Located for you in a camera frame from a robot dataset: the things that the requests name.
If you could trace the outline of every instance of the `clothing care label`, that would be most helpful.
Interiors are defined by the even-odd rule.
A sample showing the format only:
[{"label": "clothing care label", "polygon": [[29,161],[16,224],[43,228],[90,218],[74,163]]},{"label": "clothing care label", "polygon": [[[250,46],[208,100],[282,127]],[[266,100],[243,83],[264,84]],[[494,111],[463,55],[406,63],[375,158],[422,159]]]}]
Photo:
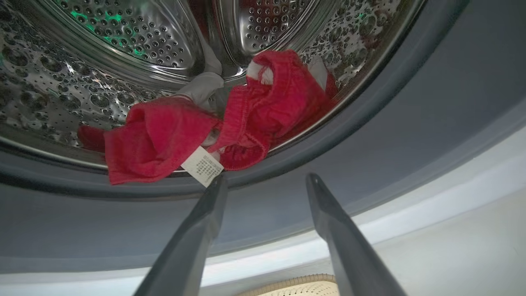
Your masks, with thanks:
[{"label": "clothing care label", "polygon": [[208,187],[212,180],[224,169],[224,167],[201,146],[183,162],[181,167],[205,187]]}]

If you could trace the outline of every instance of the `red cloth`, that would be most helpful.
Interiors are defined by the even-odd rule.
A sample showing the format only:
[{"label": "red cloth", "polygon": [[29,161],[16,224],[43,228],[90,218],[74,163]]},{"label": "red cloth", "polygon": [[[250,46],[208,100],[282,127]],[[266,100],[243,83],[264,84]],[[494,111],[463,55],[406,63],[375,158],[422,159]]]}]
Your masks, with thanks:
[{"label": "red cloth", "polygon": [[[223,123],[186,97],[166,97],[134,105],[126,124],[109,132],[81,126],[78,138],[85,148],[105,152],[114,185],[168,176],[214,128],[219,138],[208,151],[220,150],[227,170],[248,168],[263,160],[273,144],[323,116],[337,92],[331,75],[324,91],[294,51],[263,52],[254,62],[263,66],[258,79],[247,77],[247,85],[230,92]],[[267,69],[272,70],[271,85],[260,82]]]},{"label": "red cloth", "polygon": [[110,183],[155,182],[178,168],[220,120],[185,97],[134,105],[126,125],[108,132],[81,126],[87,149],[105,151]]},{"label": "red cloth", "polygon": [[[253,62],[263,66],[259,78],[247,77],[247,85],[232,89],[219,139],[208,148],[213,152],[224,147],[220,162],[231,171],[263,160],[275,139],[319,113],[329,102],[294,51],[265,51]],[[268,68],[274,76],[271,85],[261,83]]]}]

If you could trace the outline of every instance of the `woven basket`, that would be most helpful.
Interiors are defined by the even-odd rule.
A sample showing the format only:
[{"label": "woven basket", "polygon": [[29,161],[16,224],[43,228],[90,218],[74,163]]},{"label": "woven basket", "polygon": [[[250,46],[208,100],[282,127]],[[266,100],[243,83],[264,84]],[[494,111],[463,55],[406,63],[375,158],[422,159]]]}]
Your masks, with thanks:
[{"label": "woven basket", "polygon": [[243,292],[236,296],[339,296],[334,275],[313,274]]}]

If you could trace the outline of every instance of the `stainless steel drum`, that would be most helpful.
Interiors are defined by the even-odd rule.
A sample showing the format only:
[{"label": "stainless steel drum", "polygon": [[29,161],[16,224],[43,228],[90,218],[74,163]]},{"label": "stainless steel drum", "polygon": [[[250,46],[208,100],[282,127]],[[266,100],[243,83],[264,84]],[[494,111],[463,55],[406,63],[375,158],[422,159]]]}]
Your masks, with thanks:
[{"label": "stainless steel drum", "polygon": [[403,35],[419,0],[5,0],[0,7],[0,140],[39,157],[105,169],[80,124],[111,129],[130,107],[169,95],[204,68],[198,30],[221,60],[225,107],[251,58],[320,55],[348,105]]}]

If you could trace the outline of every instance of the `laundry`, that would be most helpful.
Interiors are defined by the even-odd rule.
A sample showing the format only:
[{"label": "laundry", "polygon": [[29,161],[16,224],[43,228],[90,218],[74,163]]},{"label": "laundry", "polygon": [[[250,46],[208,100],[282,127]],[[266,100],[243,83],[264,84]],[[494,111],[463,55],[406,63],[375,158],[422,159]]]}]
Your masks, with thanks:
[{"label": "laundry", "polygon": [[332,106],[337,92],[320,57],[305,67],[292,50],[258,54],[246,76],[247,85],[230,92],[219,139],[208,148],[221,149],[220,162],[231,171],[262,161],[273,143]]},{"label": "laundry", "polygon": [[177,169],[203,143],[214,143],[221,120],[206,111],[207,99],[223,86],[205,72],[172,97],[134,105],[126,124],[111,131],[80,126],[86,149],[104,152],[110,183],[156,182]]},{"label": "laundry", "polygon": [[243,170],[317,120],[337,92],[320,57],[305,67],[291,50],[258,54],[246,77],[247,85],[231,90],[224,120],[207,105],[223,80],[205,72],[172,97],[134,105],[124,126],[107,132],[81,126],[78,138],[84,148],[105,153],[111,184],[158,181],[199,146],[225,169]]}]

